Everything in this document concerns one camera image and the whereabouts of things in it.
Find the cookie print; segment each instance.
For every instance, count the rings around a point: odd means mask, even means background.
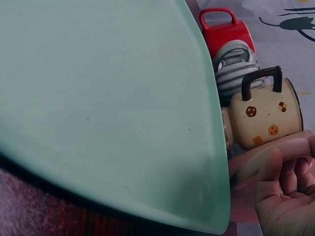
[[[248,117],[254,117],[254,116],[256,116],[256,113],[257,113],[256,107],[249,106],[246,108],[246,115]]]
[[[286,112],[287,104],[284,103],[284,102],[280,102],[280,103],[279,103],[279,106],[278,106],[278,109],[279,109],[281,112]]]
[[[253,138],[252,139],[252,141],[253,141],[253,143],[255,144],[255,145],[261,145],[261,144],[263,144],[263,140],[262,140],[262,138],[258,135],[258,136],[256,136],[255,138]]]
[[[273,124],[268,128],[268,132],[271,136],[277,135],[279,133],[279,127]]]

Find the red mug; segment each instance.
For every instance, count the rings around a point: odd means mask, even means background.
[[[215,26],[209,26],[205,22],[204,16],[208,12],[227,12],[232,17],[230,23],[218,24]],[[228,8],[208,8],[200,12],[200,23],[202,26],[202,34],[207,43],[210,56],[214,58],[219,49],[227,42],[232,40],[242,40],[248,44],[248,46],[255,52],[254,43],[250,32],[244,21],[238,21],[232,10]]]

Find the mint green plate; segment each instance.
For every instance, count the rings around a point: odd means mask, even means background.
[[[0,150],[89,200],[220,234],[227,158],[183,0],[3,0]]]

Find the striped mug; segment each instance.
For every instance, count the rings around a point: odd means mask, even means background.
[[[260,69],[255,53],[242,40],[224,44],[213,59],[213,67],[220,99],[227,103],[241,91],[243,77]],[[251,88],[264,86],[264,78],[251,84]]]

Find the ceramic mug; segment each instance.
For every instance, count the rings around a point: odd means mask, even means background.
[[[220,99],[229,102],[241,91],[242,79],[248,73],[260,69],[255,53],[242,40],[232,40],[224,44],[213,59],[213,68]],[[264,78],[251,84],[251,88],[265,86]]]
[[[267,76],[273,77],[273,85],[251,89],[252,82]],[[227,148],[235,142],[249,150],[303,130],[297,94],[279,66],[247,74],[242,92],[221,112]]]
[[[218,24],[209,26],[205,22],[205,14],[209,12],[226,12],[232,17],[230,23]],[[227,42],[239,39],[246,42],[249,47],[255,52],[255,47],[252,37],[248,31],[247,26],[243,21],[238,21],[232,10],[228,8],[208,8],[204,9],[199,14],[199,20],[202,26],[202,34],[207,43],[210,56],[214,58],[219,49]]]

